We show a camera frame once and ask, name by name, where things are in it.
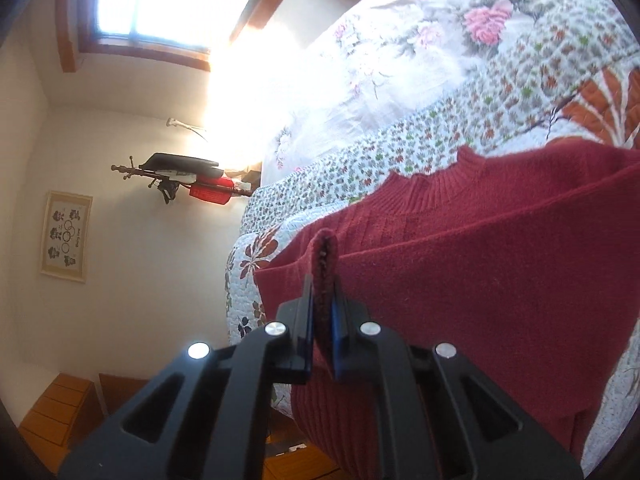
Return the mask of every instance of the window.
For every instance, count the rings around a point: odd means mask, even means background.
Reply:
[[[209,70],[209,52],[245,25],[261,28],[282,0],[79,0],[78,50]]]

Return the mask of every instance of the wooden window frame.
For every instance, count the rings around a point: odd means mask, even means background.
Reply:
[[[283,0],[249,0],[242,11],[229,41],[232,43],[245,27],[263,28]],[[69,34],[69,0],[56,0],[56,35],[63,72],[75,72]],[[78,52],[83,54],[116,54],[179,64],[210,72],[209,52],[130,38],[109,38],[98,32],[97,0],[78,0]]]

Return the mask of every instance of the bed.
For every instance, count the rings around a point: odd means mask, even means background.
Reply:
[[[265,323],[253,273],[390,171],[433,173],[581,136],[639,149],[640,46],[611,0],[362,0],[306,51],[226,265],[230,342]],[[640,400],[640,323],[584,449],[590,473]],[[273,405],[291,416],[290,391]]]

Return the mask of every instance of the sweater collar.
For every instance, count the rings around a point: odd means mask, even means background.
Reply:
[[[417,173],[410,178],[391,173],[375,192],[361,204],[388,214],[420,212],[439,207],[474,183],[482,173],[486,159],[468,146],[458,149],[457,161],[435,173]]]

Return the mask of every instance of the triangular cutout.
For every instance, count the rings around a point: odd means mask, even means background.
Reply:
[[[122,424],[122,429],[149,443],[160,439],[184,376],[174,374],[156,388]]]
[[[462,378],[462,385],[482,436],[488,442],[494,442],[518,431],[518,421],[514,420],[480,384],[467,376]]]

